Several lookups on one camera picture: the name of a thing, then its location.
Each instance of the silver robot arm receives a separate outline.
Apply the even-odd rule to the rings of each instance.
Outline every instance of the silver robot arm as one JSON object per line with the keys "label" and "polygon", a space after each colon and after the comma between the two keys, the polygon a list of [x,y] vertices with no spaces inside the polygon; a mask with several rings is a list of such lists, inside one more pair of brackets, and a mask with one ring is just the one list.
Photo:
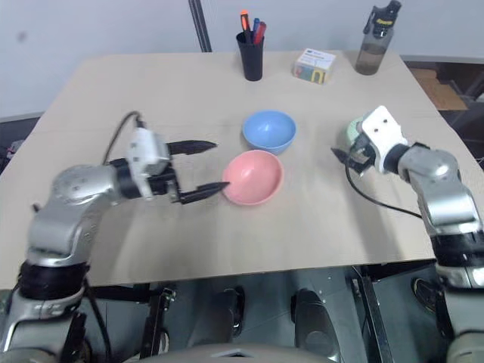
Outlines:
{"label": "silver robot arm", "polygon": [[126,159],[101,166],[74,166],[52,185],[48,202],[29,229],[26,261],[0,327],[0,361],[75,361],[84,337],[85,316],[77,312],[102,215],[124,200],[168,194],[191,203],[221,191],[227,183],[182,192],[172,167],[174,154],[197,154],[208,141],[165,144],[137,119]]}
{"label": "silver robot arm", "polygon": [[[470,357],[484,361],[484,233],[457,160],[422,144],[408,146],[400,125],[384,106],[360,119],[355,135],[346,165],[360,175],[370,166],[395,173],[417,194],[455,336],[447,362]],[[334,152],[343,161],[342,151]]]}

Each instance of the wooden table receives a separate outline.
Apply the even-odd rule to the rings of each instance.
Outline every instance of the wooden table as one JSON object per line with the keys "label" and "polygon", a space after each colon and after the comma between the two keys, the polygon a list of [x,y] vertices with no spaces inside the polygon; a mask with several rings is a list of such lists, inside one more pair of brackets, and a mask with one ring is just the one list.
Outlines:
{"label": "wooden table", "polygon": [[[422,222],[358,196],[330,147],[351,120],[383,104],[411,141],[458,158],[479,206],[484,206],[482,171],[397,54],[385,56],[375,76],[353,70],[354,54],[334,54],[325,85],[291,75],[299,52],[267,52],[259,82],[244,79],[234,53],[86,61],[0,178],[0,287],[14,284],[24,259],[31,204],[45,203],[62,170],[99,163],[130,110],[140,110],[165,141],[219,144],[204,154],[175,158],[185,190],[220,180],[230,160],[247,149],[240,131],[251,113],[282,110],[294,118],[298,133],[280,155],[284,186],[264,205],[235,206],[218,195],[186,206],[158,197],[112,208],[93,249],[93,284],[432,258]],[[129,138],[126,130],[113,157],[124,155]],[[414,192],[396,175],[372,170],[359,185],[380,200],[417,211]]]}

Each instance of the blue pen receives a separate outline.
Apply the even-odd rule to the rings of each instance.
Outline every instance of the blue pen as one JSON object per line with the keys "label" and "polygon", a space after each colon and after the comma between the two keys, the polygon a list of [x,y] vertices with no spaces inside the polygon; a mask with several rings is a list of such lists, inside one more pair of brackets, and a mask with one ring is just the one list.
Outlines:
{"label": "blue pen", "polygon": [[259,28],[260,20],[258,17],[254,19],[254,26],[252,28],[252,41],[256,38],[257,29]]}

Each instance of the gray water bottle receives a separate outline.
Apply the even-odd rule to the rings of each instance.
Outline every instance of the gray water bottle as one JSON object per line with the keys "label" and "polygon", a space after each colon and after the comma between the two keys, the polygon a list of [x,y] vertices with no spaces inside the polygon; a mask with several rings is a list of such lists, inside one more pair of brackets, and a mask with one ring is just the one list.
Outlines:
{"label": "gray water bottle", "polygon": [[392,0],[386,8],[373,6],[363,33],[363,43],[356,60],[355,69],[358,73],[370,76],[380,67],[383,56],[393,37],[393,25],[402,4]]}

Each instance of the pen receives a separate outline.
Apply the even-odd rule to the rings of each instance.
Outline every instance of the pen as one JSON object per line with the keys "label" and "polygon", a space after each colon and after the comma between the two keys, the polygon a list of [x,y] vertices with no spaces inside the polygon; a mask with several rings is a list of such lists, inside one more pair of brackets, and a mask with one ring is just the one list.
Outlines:
{"label": "pen", "polygon": [[254,26],[252,27],[252,40],[256,39],[257,29],[259,28],[260,19],[257,17],[254,19]]}
{"label": "pen", "polygon": [[242,10],[240,12],[240,22],[242,24],[242,30],[245,35],[245,42],[247,44],[252,44],[252,36],[250,35],[250,24],[249,24],[249,13],[247,10]]}
{"label": "pen", "polygon": [[254,37],[254,44],[259,44],[262,41],[266,29],[267,25],[263,21],[261,21],[259,23],[259,28],[257,29],[257,34]]}

